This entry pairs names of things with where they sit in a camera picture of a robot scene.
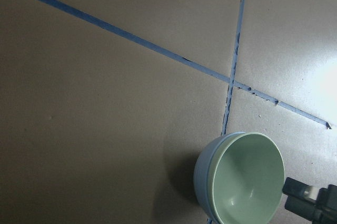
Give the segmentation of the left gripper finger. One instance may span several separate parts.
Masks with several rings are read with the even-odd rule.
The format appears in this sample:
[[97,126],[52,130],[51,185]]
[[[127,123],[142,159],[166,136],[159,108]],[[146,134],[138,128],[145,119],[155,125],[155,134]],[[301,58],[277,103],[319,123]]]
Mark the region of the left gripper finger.
[[309,186],[287,177],[282,188],[287,196],[284,208],[311,223],[336,223],[336,186]]

